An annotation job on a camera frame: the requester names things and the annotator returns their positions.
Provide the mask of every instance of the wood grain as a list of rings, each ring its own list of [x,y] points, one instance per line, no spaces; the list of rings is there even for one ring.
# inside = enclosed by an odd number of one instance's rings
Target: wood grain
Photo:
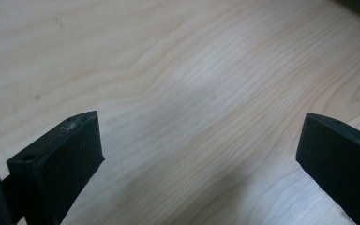
[[[353,224],[294,160],[307,112],[360,129],[336,2],[0,0],[0,176],[90,110],[106,161],[63,224]]]

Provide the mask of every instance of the black clamp jaw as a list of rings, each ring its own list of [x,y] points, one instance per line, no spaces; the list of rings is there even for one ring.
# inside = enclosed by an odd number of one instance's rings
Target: black clamp jaw
[[[7,161],[0,225],[60,224],[103,160],[97,112],[63,121]]]
[[[360,224],[360,131],[336,119],[309,113],[296,160]]]

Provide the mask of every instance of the wooden table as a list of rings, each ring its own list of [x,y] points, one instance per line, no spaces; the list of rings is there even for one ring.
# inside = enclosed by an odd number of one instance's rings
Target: wooden table
[[[0,176],[91,110],[106,160],[63,224],[353,224],[294,160],[307,112],[360,129],[336,2],[0,0]]]

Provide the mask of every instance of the light wooden surface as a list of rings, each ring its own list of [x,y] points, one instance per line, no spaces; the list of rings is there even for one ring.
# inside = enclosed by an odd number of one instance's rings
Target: light wooden surface
[[[294,160],[307,112],[360,129],[333,1],[0,0],[0,176],[91,110],[106,161],[63,224],[352,224]]]

